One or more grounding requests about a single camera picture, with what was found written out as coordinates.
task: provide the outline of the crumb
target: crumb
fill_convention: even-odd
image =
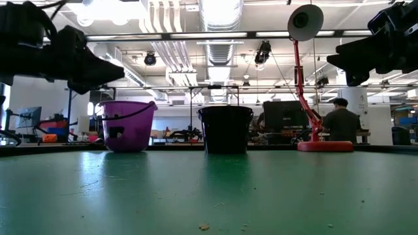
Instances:
[[[209,225],[208,224],[205,224],[205,225],[200,225],[199,226],[199,229],[200,230],[202,230],[202,231],[206,231],[206,230],[208,230],[210,227],[209,227]]]

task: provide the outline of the green tabletop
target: green tabletop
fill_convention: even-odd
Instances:
[[[417,186],[418,158],[384,153],[5,157],[0,234],[418,234]]]

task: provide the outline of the monitor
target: monitor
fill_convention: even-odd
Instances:
[[[265,129],[278,133],[282,130],[306,129],[308,117],[299,101],[264,102]]]
[[[36,127],[40,122],[40,112],[42,107],[21,108],[18,110],[16,118],[16,128]]]

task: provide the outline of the ceiling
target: ceiling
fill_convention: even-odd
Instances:
[[[284,5],[286,0],[279,1],[244,1],[244,10],[242,13],[242,20],[240,23],[240,30],[242,31],[278,31],[287,30],[287,21],[294,10],[296,10],[300,4],[309,1],[301,0],[293,2],[290,6]],[[381,9],[389,7],[388,4],[368,5],[361,7],[337,7],[336,4],[344,3],[373,3],[382,2],[382,0],[313,0],[313,4],[319,6],[328,4],[329,7],[321,7],[324,13],[323,30],[335,30],[335,29],[366,29],[367,23],[371,20]],[[182,28],[186,32],[200,31],[200,19],[199,12],[187,11],[186,8],[195,6],[197,1],[184,0],[180,1],[182,6],[180,17]],[[88,35],[98,34],[117,34],[117,33],[141,33],[138,26],[138,20],[129,20],[125,25],[118,26],[112,23],[110,20],[97,20],[94,21],[89,27],[81,27],[76,20],[76,14],[70,10],[69,7],[61,9],[60,13],[54,19],[54,23],[57,28],[62,28],[66,24],[70,24],[83,30]],[[342,43],[357,40],[354,38],[344,39]],[[287,39],[274,39],[270,40],[272,46],[272,53],[278,63],[273,60],[272,57],[266,62],[266,68],[261,71],[256,71],[253,55],[258,49],[261,40],[243,40],[244,44],[237,45],[234,63],[237,67],[231,70],[231,81],[229,84],[242,85],[244,80],[243,75],[249,75],[249,82],[251,85],[259,86],[272,86],[272,85],[284,85],[286,82],[289,85],[293,85],[294,79],[294,54],[293,44]],[[326,74],[329,77],[330,84],[336,83],[336,68],[332,65],[327,65],[326,56],[335,52],[335,47],[339,45],[340,39],[315,39],[300,43],[300,54],[302,56],[302,65],[304,66],[304,75],[308,79],[311,85],[315,81],[315,68],[323,67],[321,74]],[[152,51],[152,45],[149,42],[122,42],[122,43],[107,43],[109,51],[113,51],[115,47],[119,48],[123,53],[123,62],[128,64],[135,70],[136,73],[142,75],[147,81],[147,86],[167,86],[167,80],[165,79],[166,66],[162,60],[157,57],[157,64],[150,67],[145,66],[143,60],[146,52]],[[197,46],[196,41],[186,41],[187,51],[192,61],[193,68],[197,71],[197,81],[200,85],[204,85],[205,79],[207,79],[206,69],[203,65],[206,64],[206,58],[204,55],[203,46]],[[389,74],[381,75],[371,72],[370,79],[367,84],[379,84],[382,79],[398,74],[400,71],[393,71]],[[404,76],[397,79],[391,84],[410,84],[418,80],[418,72]],[[135,86],[134,83],[124,78],[109,84],[109,86],[116,87],[129,87]],[[288,93],[288,89],[280,90],[245,90],[243,93]],[[370,92],[379,92],[380,88],[370,89]],[[397,96],[404,94],[406,89],[394,89],[386,95]],[[143,91],[129,91],[118,93],[120,95],[150,95]]]

